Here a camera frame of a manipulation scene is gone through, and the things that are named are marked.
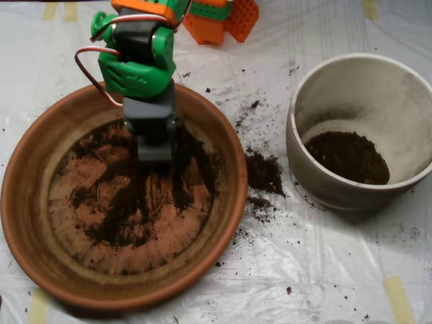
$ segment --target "red and white wire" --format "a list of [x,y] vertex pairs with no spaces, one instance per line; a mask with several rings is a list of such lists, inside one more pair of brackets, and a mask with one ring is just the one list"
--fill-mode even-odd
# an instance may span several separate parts
[[84,75],[90,80],[90,82],[93,83],[93,85],[102,95],[107,97],[108,100],[111,101],[116,107],[122,108],[123,105],[115,101],[114,98],[96,81],[95,78],[93,78],[90,72],[84,67],[84,65],[80,61],[80,58],[78,57],[78,55],[82,52],[104,52],[104,53],[114,54],[117,56],[121,55],[120,52],[116,51],[115,49],[108,49],[106,47],[86,46],[76,51],[75,62],[78,64],[78,67],[81,69],[82,73],[84,73]]

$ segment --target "terracotta plant saucer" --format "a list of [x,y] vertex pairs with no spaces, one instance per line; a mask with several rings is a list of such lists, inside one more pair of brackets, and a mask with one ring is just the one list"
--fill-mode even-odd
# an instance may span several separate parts
[[99,310],[148,306],[193,284],[230,243],[246,202],[242,146],[214,105],[175,90],[171,169],[139,166],[122,112],[92,86],[18,143],[1,189],[3,231],[54,297]]

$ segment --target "plastic sheet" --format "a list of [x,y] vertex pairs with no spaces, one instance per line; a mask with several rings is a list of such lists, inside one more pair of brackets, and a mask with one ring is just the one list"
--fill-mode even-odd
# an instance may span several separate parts
[[[255,219],[248,203],[242,234],[239,230],[236,244],[221,256],[222,266],[158,307],[91,319],[49,299],[46,323],[395,323],[383,284],[392,276],[402,280],[416,322],[432,322],[432,178],[375,216],[347,218],[306,201],[306,193],[290,177],[285,148],[291,94],[305,73],[324,59],[378,53],[400,60],[432,82],[432,4],[257,3],[260,18],[244,44],[226,34],[219,47],[198,46],[181,27],[175,36],[175,80],[214,102],[233,126],[242,120],[236,129],[245,149],[250,146],[279,159],[287,197],[250,192],[271,201],[270,223]],[[43,21],[45,5],[0,3],[1,178],[28,126],[54,102],[89,83],[74,53],[89,44],[94,13],[113,11],[108,2],[79,3],[78,21],[65,22],[60,3],[53,19]],[[101,80],[97,56],[82,59]],[[248,112],[256,100],[260,104]],[[37,311],[32,308],[35,288],[0,234],[0,323],[28,323]]]

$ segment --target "beige tape strip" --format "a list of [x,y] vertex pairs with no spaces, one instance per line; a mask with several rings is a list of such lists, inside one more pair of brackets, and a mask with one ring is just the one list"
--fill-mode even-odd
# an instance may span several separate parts
[[393,308],[396,324],[415,324],[410,304],[405,295],[404,287],[399,277],[391,277],[384,280],[385,290]]
[[28,317],[28,324],[47,324],[48,295],[36,288],[33,290],[32,308]]
[[78,19],[78,5],[76,2],[65,2],[65,22],[76,22]]
[[57,11],[57,2],[48,2],[45,4],[43,10],[42,20],[51,20],[54,18],[55,12]]
[[369,20],[378,20],[376,0],[363,0],[363,15]]

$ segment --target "orange 3d-printed piece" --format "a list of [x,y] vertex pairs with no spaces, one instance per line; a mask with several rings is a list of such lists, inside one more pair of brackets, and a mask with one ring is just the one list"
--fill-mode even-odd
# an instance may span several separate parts
[[149,14],[160,15],[169,20],[172,25],[177,24],[176,15],[167,5],[142,0],[111,0],[111,5],[119,11],[122,7],[135,9]]
[[[224,7],[227,0],[194,0],[209,7]],[[254,0],[234,0],[226,20],[215,20],[189,13],[184,26],[199,44],[222,44],[223,33],[228,31],[236,41],[243,43],[259,17],[259,8]]]
[[225,29],[243,43],[259,18],[258,5],[254,0],[234,0],[231,14],[225,21]]

